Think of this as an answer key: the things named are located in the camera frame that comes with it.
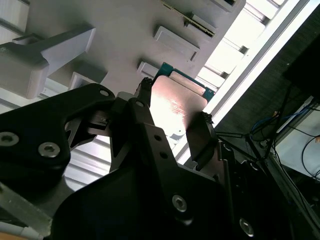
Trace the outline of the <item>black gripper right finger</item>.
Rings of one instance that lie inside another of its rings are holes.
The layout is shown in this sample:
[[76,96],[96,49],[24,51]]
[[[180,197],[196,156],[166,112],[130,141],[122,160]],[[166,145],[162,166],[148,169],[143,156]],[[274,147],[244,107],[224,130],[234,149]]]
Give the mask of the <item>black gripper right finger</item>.
[[215,211],[217,235],[224,239],[257,240],[261,230],[245,170],[236,161],[233,149],[219,140],[211,116],[198,113],[187,128],[186,136],[195,170],[213,181],[213,186],[205,190],[213,198],[210,206]]

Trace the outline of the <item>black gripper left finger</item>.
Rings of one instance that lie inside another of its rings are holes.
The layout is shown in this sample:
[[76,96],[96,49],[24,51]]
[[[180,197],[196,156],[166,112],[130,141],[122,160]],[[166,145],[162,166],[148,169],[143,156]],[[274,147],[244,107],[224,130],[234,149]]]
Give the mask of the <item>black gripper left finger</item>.
[[53,221],[73,193],[58,196],[71,151],[96,136],[110,137],[110,173],[137,165],[149,174],[165,210],[187,218],[179,166],[150,113],[153,81],[129,99],[92,83],[0,116],[0,206],[21,221]]

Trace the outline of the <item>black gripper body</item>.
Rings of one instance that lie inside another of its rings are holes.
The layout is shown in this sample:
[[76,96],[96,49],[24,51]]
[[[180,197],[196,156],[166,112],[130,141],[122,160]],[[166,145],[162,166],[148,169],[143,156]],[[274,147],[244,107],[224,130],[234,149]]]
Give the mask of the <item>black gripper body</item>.
[[115,170],[70,195],[56,211],[52,240],[228,240],[231,221],[222,188],[179,166],[187,218],[164,209],[150,175],[136,164]]

